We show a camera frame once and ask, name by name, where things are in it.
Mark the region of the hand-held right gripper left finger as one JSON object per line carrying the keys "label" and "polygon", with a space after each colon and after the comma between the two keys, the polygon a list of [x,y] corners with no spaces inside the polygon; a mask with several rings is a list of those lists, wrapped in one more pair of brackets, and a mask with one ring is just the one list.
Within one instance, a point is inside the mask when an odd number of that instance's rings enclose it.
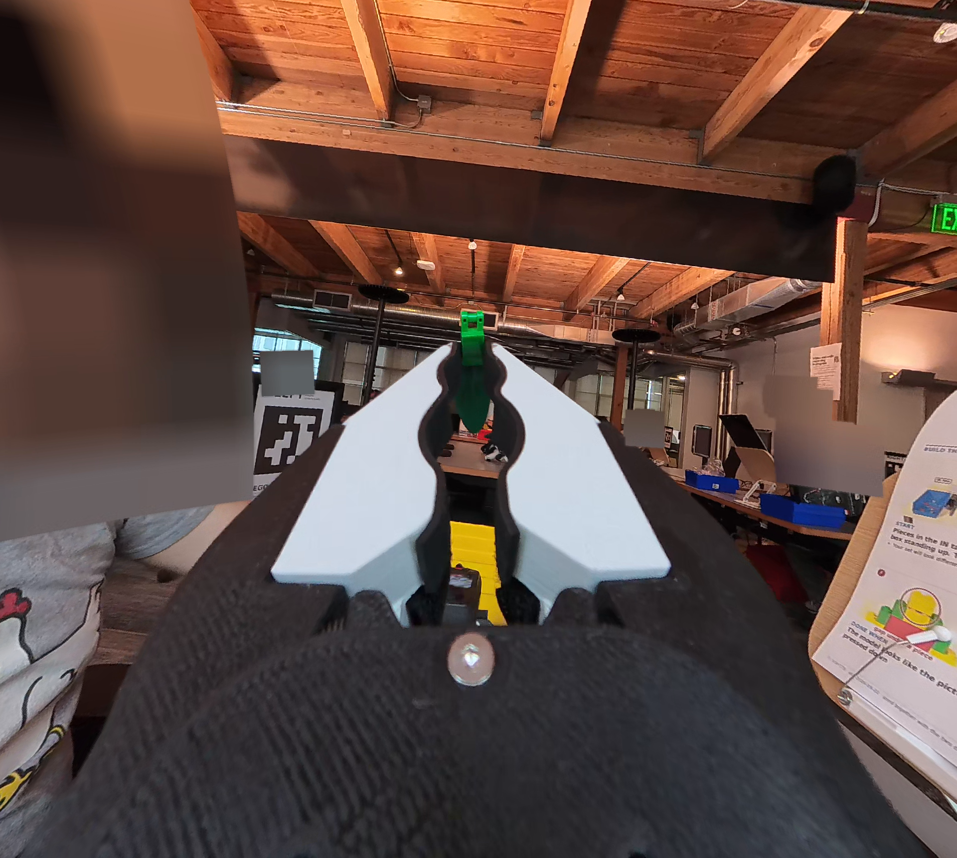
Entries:
{"label": "hand-held right gripper left finger", "polygon": [[451,570],[438,454],[451,436],[446,343],[354,414],[275,560],[279,583],[381,593],[401,625],[432,624]]}

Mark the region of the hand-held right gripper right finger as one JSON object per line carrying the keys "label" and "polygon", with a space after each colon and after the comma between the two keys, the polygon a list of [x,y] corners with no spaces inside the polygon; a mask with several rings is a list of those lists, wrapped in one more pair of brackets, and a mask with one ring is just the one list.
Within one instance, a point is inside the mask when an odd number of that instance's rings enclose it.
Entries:
{"label": "hand-held right gripper right finger", "polygon": [[671,562],[629,483],[615,429],[497,342],[484,380],[496,484],[496,600],[509,625],[537,625],[569,589],[659,579]]}

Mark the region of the green lego piece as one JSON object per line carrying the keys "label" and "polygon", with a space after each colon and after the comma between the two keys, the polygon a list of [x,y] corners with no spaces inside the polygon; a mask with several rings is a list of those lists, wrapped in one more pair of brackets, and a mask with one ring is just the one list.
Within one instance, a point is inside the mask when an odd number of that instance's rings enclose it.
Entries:
{"label": "green lego piece", "polygon": [[479,434],[484,427],[490,396],[484,378],[484,312],[461,311],[461,378],[456,407],[467,431]]}

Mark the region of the person's left forearm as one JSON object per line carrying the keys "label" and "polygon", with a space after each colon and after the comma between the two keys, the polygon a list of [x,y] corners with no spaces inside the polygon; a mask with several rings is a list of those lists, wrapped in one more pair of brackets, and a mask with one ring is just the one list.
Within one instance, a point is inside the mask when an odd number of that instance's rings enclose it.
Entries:
{"label": "person's left forearm", "polygon": [[184,576],[249,504],[250,500],[239,500],[215,505],[193,530],[144,562],[161,573]]}

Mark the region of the yellow lego assembly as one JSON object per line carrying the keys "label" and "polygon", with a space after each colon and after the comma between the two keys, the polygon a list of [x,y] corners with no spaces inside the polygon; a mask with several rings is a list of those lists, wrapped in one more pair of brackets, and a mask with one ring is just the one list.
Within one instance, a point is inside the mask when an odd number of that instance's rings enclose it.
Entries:
{"label": "yellow lego assembly", "polygon": [[497,601],[501,582],[496,566],[495,530],[491,526],[451,522],[451,563],[479,574],[478,617],[491,625],[505,626],[506,619]]}

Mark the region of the dark lego piece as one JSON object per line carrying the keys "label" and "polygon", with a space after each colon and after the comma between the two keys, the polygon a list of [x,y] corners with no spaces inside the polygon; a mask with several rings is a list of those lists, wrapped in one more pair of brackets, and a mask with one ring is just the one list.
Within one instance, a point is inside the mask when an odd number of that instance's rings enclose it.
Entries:
{"label": "dark lego piece", "polygon": [[475,625],[479,619],[481,576],[472,568],[455,565],[450,570],[442,625]]}

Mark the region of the long wooden workbench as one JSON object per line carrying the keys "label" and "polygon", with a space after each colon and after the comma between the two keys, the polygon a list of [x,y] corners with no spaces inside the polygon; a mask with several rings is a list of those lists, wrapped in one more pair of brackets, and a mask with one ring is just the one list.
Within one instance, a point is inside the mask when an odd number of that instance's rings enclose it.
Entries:
{"label": "long wooden workbench", "polygon": [[855,526],[845,523],[840,529],[831,530],[826,528],[821,528],[817,526],[808,526],[803,524],[797,524],[790,522],[788,520],[781,519],[779,517],[772,517],[768,514],[763,513],[759,506],[753,504],[744,503],[739,501],[737,498],[730,496],[727,493],[719,493],[716,491],[702,491],[695,487],[687,485],[683,480],[672,477],[672,482],[679,486],[682,490],[691,495],[696,496],[701,500],[706,500],[714,504],[723,506],[726,509],[731,510],[738,516],[748,517],[749,519],[764,522],[765,524],[775,525],[786,531],[794,533],[796,535],[801,535],[805,537],[818,538],[829,541],[840,541],[840,542],[849,542],[851,541],[854,532]]}

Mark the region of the black round pole lamp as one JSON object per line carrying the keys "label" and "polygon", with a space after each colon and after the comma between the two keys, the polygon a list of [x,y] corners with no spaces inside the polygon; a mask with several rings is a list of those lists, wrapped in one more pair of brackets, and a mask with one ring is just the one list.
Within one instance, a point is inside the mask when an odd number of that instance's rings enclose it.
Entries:
{"label": "black round pole lamp", "polygon": [[635,397],[638,379],[638,352],[640,348],[653,346],[661,339],[661,331],[656,324],[650,323],[641,328],[618,328],[613,331],[613,338],[617,342],[625,343],[630,348],[630,374],[628,387],[628,410],[635,408]]}
{"label": "black round pole lamp", "polygon": [[386,307],[391,305],[405,305],[410,295],[404,291],[385,284],[366,284],[360,287],[360,294],[376,303],[375,321],[372,338],[365,362],[365,372],[362,386],[361,406],[365,407],[372,396],[374,375],[380,344],[380,336],[384,323]]}

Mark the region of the brown wooden table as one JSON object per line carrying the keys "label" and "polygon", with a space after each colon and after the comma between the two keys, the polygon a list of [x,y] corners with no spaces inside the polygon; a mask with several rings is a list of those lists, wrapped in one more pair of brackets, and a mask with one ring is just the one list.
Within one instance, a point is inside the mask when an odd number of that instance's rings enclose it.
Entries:
{"label": "brown wooden table", "polygon": [[109,715],[126,674],[181,579],[165,568],[114,560],[102,586],[100,640],[83,676],[77,718]]}

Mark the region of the white paper notice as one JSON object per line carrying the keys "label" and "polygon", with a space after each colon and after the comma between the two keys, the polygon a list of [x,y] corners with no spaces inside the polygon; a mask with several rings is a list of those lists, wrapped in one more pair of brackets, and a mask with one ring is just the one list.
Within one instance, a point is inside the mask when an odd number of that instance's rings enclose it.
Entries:
{"label": "white paper notice", "polygon": [[842,350],[840,342],[812,347],[808,351],[809,375],[819,390],[826,390],[833,402],[841,400]]}

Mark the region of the dark steel beam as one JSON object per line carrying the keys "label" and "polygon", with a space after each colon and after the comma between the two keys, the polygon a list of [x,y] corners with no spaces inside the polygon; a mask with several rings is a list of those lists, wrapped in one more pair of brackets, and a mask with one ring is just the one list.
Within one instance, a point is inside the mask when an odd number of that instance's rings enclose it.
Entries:
{"label": "dark steel beam", "polygon": [[733,273],[831,282],[836,219],[808,205],[225,136],[238,208]]}

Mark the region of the grey printed shirt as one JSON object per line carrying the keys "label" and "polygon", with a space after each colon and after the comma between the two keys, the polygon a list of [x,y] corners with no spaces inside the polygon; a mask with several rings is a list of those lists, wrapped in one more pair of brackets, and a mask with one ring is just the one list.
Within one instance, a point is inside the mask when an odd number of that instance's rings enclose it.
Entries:
{"label": "grey printed shirt", "polygon": [[116,557],[143,561],[214,506],[103,521],[1,543],[2,853],[20,852],[73,776],[70,726],[100,638]]}

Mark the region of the printed instruction sheet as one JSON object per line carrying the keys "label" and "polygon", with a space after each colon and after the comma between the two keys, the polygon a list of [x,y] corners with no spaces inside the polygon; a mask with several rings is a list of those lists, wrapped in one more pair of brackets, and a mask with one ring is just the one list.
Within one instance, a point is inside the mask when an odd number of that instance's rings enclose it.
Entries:
{"label": "printed instruction sheet", "polygon": [[930,416],[848,604],[811,655],[836,702],[955,796],[956,396]]}

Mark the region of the rectangular metal air duct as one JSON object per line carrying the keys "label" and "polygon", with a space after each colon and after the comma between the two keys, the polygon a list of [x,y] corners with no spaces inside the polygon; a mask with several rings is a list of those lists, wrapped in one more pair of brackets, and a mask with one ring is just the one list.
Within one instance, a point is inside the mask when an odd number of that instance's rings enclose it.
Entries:
{"label": "rectangular metal air duct", "polygon": [[712,300],[676,326],[673,336],[687,340],[702,332],[721,331],[759,315],[771,313],[788,302],[820,290],[820,281],[799,278],[765,278]]}

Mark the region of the wooden support post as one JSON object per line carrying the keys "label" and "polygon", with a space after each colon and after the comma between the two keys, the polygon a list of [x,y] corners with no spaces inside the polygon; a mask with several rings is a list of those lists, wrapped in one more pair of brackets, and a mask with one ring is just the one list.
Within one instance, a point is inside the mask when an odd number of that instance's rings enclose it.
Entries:
{"label": "wooden support post", "polygon": [[819,345],[836,354],[832,418],[851,424],[856,423],[858,414],[867,231],[863,222],[837,220],[833,280],[821,290]]}

